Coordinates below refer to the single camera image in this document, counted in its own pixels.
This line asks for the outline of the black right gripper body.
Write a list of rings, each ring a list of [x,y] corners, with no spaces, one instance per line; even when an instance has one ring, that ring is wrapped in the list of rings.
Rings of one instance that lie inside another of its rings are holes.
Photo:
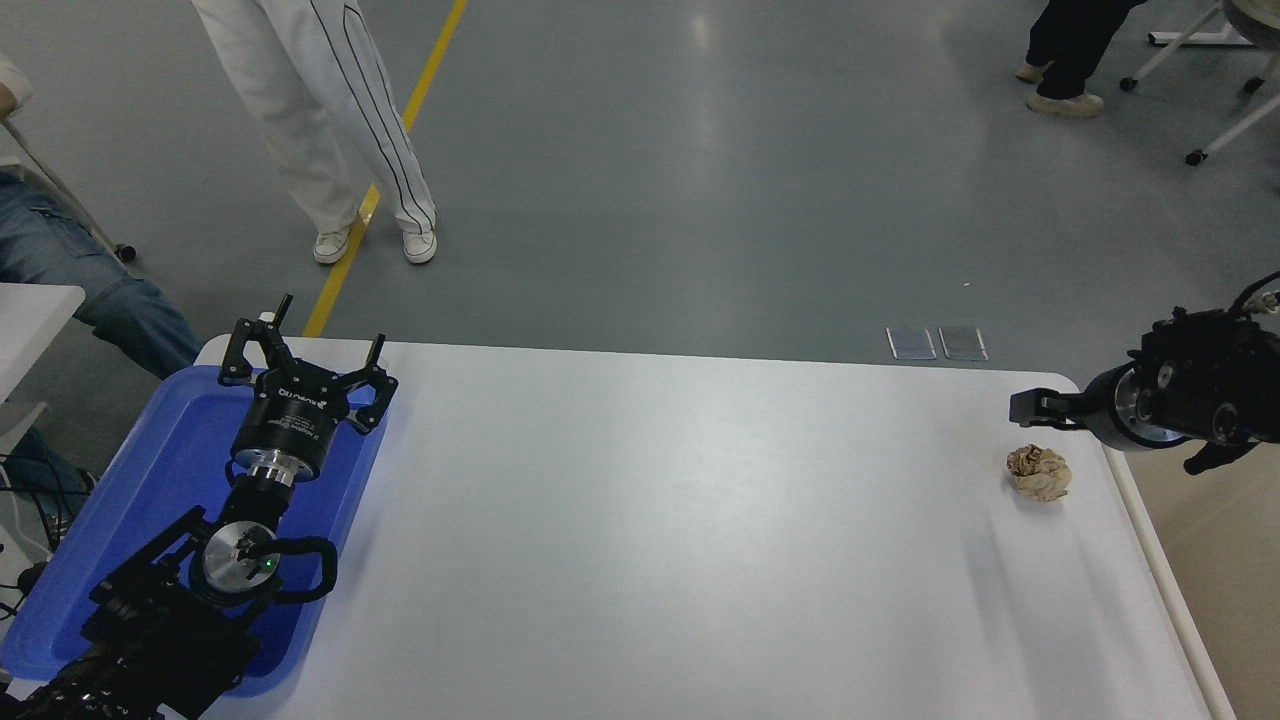
[[[1110,448],[1134,448],[1135,441],[1119,415],[1117,388],[1132,369],[1121,365],[1098,374],[1084,389],[1083,425]]]

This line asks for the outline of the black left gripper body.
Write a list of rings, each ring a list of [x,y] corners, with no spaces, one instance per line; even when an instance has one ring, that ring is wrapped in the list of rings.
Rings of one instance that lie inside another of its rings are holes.
[[[329,370],[266,370],[253,378],[250,410],[230,446],[244,469],[279,468],[292,480],[319,477],[349,402]]]

